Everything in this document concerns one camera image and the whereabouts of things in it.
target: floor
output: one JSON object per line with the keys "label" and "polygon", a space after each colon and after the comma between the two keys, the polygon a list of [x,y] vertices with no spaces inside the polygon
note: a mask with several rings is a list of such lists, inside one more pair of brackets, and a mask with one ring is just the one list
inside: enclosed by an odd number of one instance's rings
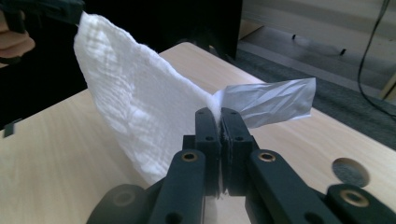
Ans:
{"label": "floor", "polygon": [[[308,75],[359,91],[357,76],[361,56],[269,27],[261,27],[239,40],[238,48]],[[396,73],[395,62],[366,57],[361,73],[364,93],[379,98],[381,90]],[[396,100],[389,102],[396,105]]]}

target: wooden table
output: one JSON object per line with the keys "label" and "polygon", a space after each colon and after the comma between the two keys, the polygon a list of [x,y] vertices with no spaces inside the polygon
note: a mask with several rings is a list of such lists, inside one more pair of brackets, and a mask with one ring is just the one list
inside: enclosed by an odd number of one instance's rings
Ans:
{"label": "wooden table", "polygon": [[[214,93],[261,82],[183,43],[161,56],[183,76]],[[0,140],[2,223],[85,223],[104,194],[119,184],[147,187],[96,111],[88,91],[16,124]],[[312,109],[312,117],[251,130],[261,148],[280,153],[312,188],[340,183],[332,163],[350,158],[369,175],[366,190],[396,211],[396,153]],[[249,223],[244,198],[222,196],[218,223]]]}

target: carpeted floor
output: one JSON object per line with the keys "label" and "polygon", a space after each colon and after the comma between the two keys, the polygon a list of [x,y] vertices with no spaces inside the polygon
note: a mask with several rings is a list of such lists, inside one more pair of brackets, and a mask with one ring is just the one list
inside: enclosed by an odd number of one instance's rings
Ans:
{"label": "carpeted floor", "polygon": [[[265,82],[312,77],[241,49],[237,51],[236,58],[231,63]],[[395,105],[370,99],[388,111],[396,112]],[[396,149],[396,120],[373,108],[358,92],[317,78],[313,107],[358,132]]]}

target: power cord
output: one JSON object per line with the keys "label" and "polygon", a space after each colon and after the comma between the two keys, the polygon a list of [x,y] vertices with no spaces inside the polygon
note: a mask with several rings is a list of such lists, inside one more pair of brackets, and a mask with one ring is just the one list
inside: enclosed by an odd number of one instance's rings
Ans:
{"label": "power cord", "polygon": [[367,52],[368,52],[368,50],[369,50],[369,48],[370,48],[370,46],[371,46],[371,43],[372,43],[372,41],[373,41],[373,37],[374,37],[374,35],[375,35],[376,28],[378,27],[378,24],[381,22],[382,17],[384,16],[385,12],[387,11],[388,4],[389,4],[389,0],[384,0],[384,2],[382,3],[381,11],[379,12],[378,18],[376,19],[375,26],[374,26],[373,31],[371,32],[370,39],[369,39],[369,42],[368,42],[368,44],[367,44],[366,50],[364,51],[363,57],[361,58],[361,64],[360,64],[360,66],[359,66],[359,73],[358,73],[358,86],[359,86],[359,90],[360,90],[360,92],[361,92],[361,95],[363,96],[363,98],[364,98],[370,105],[372,105],[374,108],[376,108],[377,110],[381,111],[382,113],[384,113],[384,114],[390,116],[393,120],[396,121],[396,115],[391,114],[391,113],[389,113],[386,109],[382,108],[382,107],[379,106],[379,105],[376,105],[373,101],[371,101],[371,100],[367,97],[367,95],[364,93],[364,91],[363,91],[363,89],[362,89],[362,87],[361,87],[361,70],[363,69],[364,61],[366,60]]}

